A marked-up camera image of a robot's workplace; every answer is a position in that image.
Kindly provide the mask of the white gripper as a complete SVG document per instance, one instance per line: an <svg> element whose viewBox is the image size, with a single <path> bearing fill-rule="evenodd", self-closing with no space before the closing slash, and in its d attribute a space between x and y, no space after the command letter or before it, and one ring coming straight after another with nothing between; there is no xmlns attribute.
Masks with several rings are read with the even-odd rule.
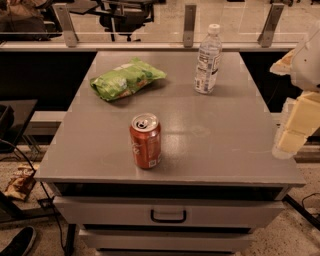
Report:
<svg viewBox="0 0 320 256"><path fill-rule="evenodd" d="M280 115L272 154L289 159L320 128L320 21L316 21L294 50L272 64L273 74L291 76L291 83L303 92L297 99L287 98Z"/></svg>

